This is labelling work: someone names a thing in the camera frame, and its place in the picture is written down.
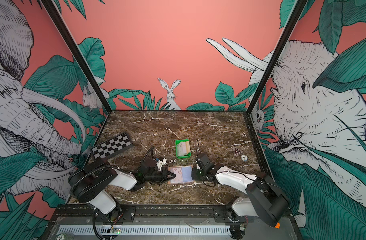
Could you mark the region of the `tan leather card holder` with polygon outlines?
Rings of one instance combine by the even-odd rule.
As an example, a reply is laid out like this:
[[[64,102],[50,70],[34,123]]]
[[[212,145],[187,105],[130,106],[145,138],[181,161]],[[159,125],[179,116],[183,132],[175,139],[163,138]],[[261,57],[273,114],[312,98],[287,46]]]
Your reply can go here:
[[[183,182],[179,183],[179,184],[186,184],[186,183],[192,183],[194,182],[193,178],[192,178],[192,166],[180,166],[182,167],[183,170]]]

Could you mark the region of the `green plastic card tray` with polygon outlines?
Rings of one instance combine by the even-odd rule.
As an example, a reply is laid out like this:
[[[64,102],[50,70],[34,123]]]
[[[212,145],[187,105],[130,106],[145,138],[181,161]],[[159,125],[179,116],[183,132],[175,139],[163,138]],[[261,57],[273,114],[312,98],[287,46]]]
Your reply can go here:
[[[176,157],[178,159],[186,159],[191,157],[190,142],[188,139],[176,140]]]

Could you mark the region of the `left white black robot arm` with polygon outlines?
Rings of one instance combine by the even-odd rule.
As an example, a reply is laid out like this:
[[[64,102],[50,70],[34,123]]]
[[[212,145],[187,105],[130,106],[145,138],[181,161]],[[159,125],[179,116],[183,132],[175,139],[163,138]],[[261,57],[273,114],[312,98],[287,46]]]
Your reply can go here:
[[[161,185],[176,177],[167,167],[155,160],[142,161],[132,172],[127,172],[107,161],[97,160],[76,171],[68,178],[70,195],[80,203],[86,203],[106,216],[119,218],[122,215],[120,204],[110,195],[108,186],[120,187],[127,191],[137,191],[147,182]]]

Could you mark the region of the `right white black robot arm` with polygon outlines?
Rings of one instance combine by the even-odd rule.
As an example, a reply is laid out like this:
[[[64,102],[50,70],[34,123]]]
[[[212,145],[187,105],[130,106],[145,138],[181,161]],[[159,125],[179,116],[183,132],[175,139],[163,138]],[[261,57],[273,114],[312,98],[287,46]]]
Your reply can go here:
[[[195,161],[198,169],[192,178],[204,183],[225,185],[246,194],[229,202],[223,214],[236,223],[244,217],[257,217],[268,226],[275,227],[289,209],[289,199],[272,177],[266,173],[249,175],[214,164],[206,153],[199,154]]]

